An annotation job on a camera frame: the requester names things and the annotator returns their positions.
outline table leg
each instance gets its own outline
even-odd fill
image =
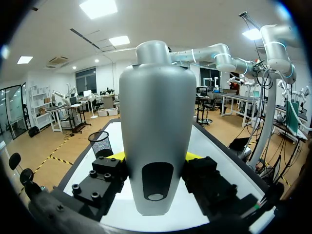
[[[243,118],[243,123],[242,123],[242,127],[246,126],[247,123],[245,123],[246,121],[246,117],[247,117],[247,109],[248,109],[248,103],[245,102],[245,112],[244,112],[244,118]]]
[[[252,105],[253,105],[253,113],[252,113],[252,118],[253,118],[254,117],[254,112],[255,112],[255,102],[253,102]]]
[[[56,113],[56,116],[57,116],[59,131],[60,131],[60,132],[63,132],[63,129],[62,129],[62,126],[61,126],[60,120],[59,120],[59,112],[58,112],[58,111],[57,111],[57,113]]]
[[[50,120],[50,124],[51,124],[52,131],[55,132],[54,126],[53,126],[53,121],[52,121],[52,118],[51,118],[50,113],[49,113],[49,120]]]
[[[233,103],[234,103],[234,98],[232,99],[232,102],[231,102],[231,114],[233,112]]]
[[[224,96],[222,97],[222,110],[221,110],[221,116],[223,116],[224,112]]]

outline white table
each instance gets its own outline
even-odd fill
[[[255,103],[257,102],[256,99],[254,98],[250,98],[250,97],[244,97],[244,96],[239,96],[239,95],[236,95],[236,94],[221,94],[222,96],[222,111],[221,111],[221,116],[231,116],[232,113],[237,113],[241,116],[244,116],[243,118],[243,123],[242,123],[242,127],[245,127],[246,125],[249,125],[251,124],[252,122],[247,122],[245,123],[246,121],[246,118],[247,118],[247,109],[248,109],[248,103],[251,103],[253,105],[253,112],[252,112],[252,116],[254,116],[254,110],[255,110]],[[231,111],[229,113],[225,113],[224,114],[224,103],[225,103],[225,100],[227,98],[230,98],[232,100],[231,102]],[[240,101],[243,101],[245,102],[245,111],[244,113],[241,113],[239,111],[236,111],[236,110],[233,110],[233,103],[234,103],[234,99],[235,100],[240,100]]]
[[[124,151],[121,124],[118,121],[120,120],[110,121],[104,127],[105,131],[109,133],[109,140],[115,154]],[[193,125],[188,151],[199,156],[210,156],[215,160],[217,162],[217,170],[220,171],[221,175],[229,183],[237,185],[237,196],[239,198],[243,198],[251,193],[260,200],[264,193],[260,185],[258,185],[259,181],[257,179],[261,182],[263,181],[249,168],[245,172],[245,169],[242,168],[246,168],[247,165],[237,157],[233,157],[234,160],[239,162],[238,164],[243,165],[243,167],[239,166],[223,151],[224,148],[227,149],[224,145],[220,145],[221,143],[213,136],[210,135],[209,138],[206,135],[209,135],[209,133],[201,129],[198,124]],[[78,157],[60,183],[59,188],[72,196],[72,184],[79,184],[88,176],[89,171],[92,170],[92,162],[95,159],[92,148],[87,148]],[[256,179],[251,179],[247,174],[251,175],[251,177],[255,176]],[[264,213],[250,227],[250,231],[252,233],[260,233],[271,222],[273,217],[273,210]],[[170,210],[165,215],[160,216],[142,216],[136,210],[130,182],[127,179],[121,193],[116,194],[108,214],[103,216],[100,221],[100,224],[140,232],[175,231],[206,223],[209,223],[208,218],[202,214],[193,194],[188,193],[182,179],[178,185]]]

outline glass door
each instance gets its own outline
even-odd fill
[[[27,109],[27,98],[26,98],[26,82],[21,86],[21,93],[22,93],[22,102],[23,102],[23,114],[24,114],[24,119],[27,125],[27,129],[31,128],[30,125],[30,119],[28,115],[28,109]]]
[[[5,89],[7,118],[13,139],[17,138],[27,130],[22,107],[22,94],[20,90],[20,85]]]

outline yellow black caution tape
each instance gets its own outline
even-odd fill
[[[73,164],[73,163],[71,163],[71,162],[68,162],[68,161],[66,161],[66,160],[63,160],[63,159],[60,159],[60,158],[57,158],[57,157],[50,156],[49,158],[58,160],[58,161],[60,161],[60,162],[67,163],[67,164],[69,164],[69,165],[72,165],[72,164]]]
[[[289,187],[292,186],[284,177],[281,176],[281,178],[283,179],[283,181],[285,181],[285,183],[286,183]]]
[[[40,167],[42,167],[43,166],[43,164],[49,159],[49,158],[52,158],[52,159],[55,159],[55,160],[58,160],[58,161],[60,161],[60,162],[64,162],[64,163],[67,163],[67,164],[70,164],[70,165],[72,165],[72,163],[71,162],[67,162],[67,161],[65,161],[65,160],[63,160],[63,159],[59,159],[59,158],[57,158],[57,157],[52,157],[52,154],[54,154],[63,144],[65,144],[70,138],[72,138],[72,136],[71,137],[69,137],[67,140],[65,140],[61,145],[59,145],[41,164],[40,164],[40,166],[38,166],[38,168],[34,171],[34,174],[40,169]]]
[[[252,141],[248,145],[252,145],[252,144],[255,144],[255,143],[256,143],[256,141]]]

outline metal pole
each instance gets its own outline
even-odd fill
[[[261,154],[264,150],[264,147],[266,145],[267,139],[270,137],[273,120],[274,120],[274,114],[275,114],[275,102],[276,102],[276,79],[271,77],[272,79],[272,87],[269,89],[268,93],[268,106],[267,106],[267,114],[265,116],[265,121],[263,125],[263,130],[258,142],[258,145],[255,149],[255,152],[253,154],[252,160],[247,163],[253,170],[255,170],[255,165],[258,163]]]

